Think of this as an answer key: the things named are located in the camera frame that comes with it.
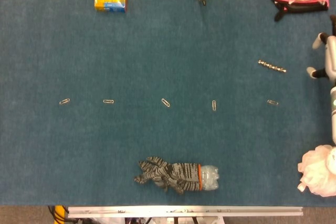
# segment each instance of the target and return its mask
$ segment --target teal felt mat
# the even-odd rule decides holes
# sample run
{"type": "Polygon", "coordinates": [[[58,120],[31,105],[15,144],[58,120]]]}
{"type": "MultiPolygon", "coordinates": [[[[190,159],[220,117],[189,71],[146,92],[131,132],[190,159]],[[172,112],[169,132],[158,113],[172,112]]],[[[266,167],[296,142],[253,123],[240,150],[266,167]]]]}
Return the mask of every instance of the teal felt mat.
{"type": "Polygon", "coordinates": [[[279,23],[271,0],[93,1],[0,0],[0,204],[336,206],[297,189],[332,144],[330,84],[306,67],[336,0],[279,23]],[[152,155],[218,166],[219,189],[135,183],[152,155]]]}

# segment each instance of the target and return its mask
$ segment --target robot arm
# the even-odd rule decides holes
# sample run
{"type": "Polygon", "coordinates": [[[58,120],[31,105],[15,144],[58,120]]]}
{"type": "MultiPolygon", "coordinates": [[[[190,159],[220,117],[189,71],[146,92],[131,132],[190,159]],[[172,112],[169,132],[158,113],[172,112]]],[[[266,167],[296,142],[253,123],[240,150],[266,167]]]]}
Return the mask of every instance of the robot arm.
{"type": "Polygon", "coordinates": [[[332,140],[336,143],[336,87],[330,91],[331,96],[331,126],[332,126],[332,140]]]}
{"type": "Polygon", "coordinates": [[[322,45],[322,43],[326,45],[328,38],[329,38],[328,34],[320,33],[313,43],[313,49],[318,49],[322,45]]]}
{"type": "Polygon", "coordinates": [[[332,23],[332,34],[333,34],[333,36],[336,36],[336,16],[331,15],[330,19],[331,19],[331,23],[332,23]]]}
{"type": "Polygon", "coordinates": [[[331,66],[326,66],[325,68],[329,68],[333,72],[336,71],[336,36],[328,37],[325,56],[330,59],[325,62],[331,64],[331,66]]]}

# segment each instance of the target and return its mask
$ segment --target paper clip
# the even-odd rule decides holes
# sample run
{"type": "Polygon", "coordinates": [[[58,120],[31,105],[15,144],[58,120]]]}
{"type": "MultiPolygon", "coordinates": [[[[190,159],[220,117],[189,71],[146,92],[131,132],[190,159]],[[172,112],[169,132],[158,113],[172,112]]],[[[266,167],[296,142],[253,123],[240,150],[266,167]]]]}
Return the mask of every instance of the paper clip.
{"type": "Polygon", "coordinates": [[[114,100],[103,100],[103,103],[114,104],[114,100]]]}
{"type": "Polygon", "coordinates": [[[170,107],[170,104],[169,104],[164,98],[162,98],[161,101],[162,101],[163,104],[166,105],[168,108],[170,107]]]}
{"type": "Polygon", "coordinates": [[[63,101],[60,101],[60,102],[59,102],[59,105],[64,105],[64,104],[67,104],[68,102],[70,102],[70,99],[69,99],[69,98],[64,99],[63,101]]]}
{"type": "Polygon", "coordinates": [[[274,105],[274,106],[278,106],[279,103],[277,101],[273,101],[273,100],[267,100],[267,102],[271,105],[274,105]]]}
{"type": "Polygon", "coordinates": [[[212,110],[216,111],[216,100],[212,101],[212,110]]]}

